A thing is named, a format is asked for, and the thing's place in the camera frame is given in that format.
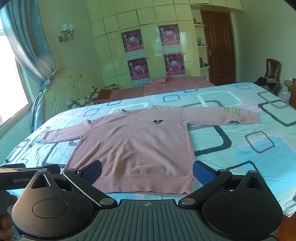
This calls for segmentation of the person's left hand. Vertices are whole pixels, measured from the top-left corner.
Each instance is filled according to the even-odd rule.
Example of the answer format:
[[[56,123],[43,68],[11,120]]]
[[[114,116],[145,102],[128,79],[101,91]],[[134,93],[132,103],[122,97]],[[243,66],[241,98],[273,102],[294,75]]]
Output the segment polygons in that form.
[[[13,221],[8,207],[16,203],[17,197],[7,191],[1,191],[1,234],[0,239],[11,241],[14,239]]]

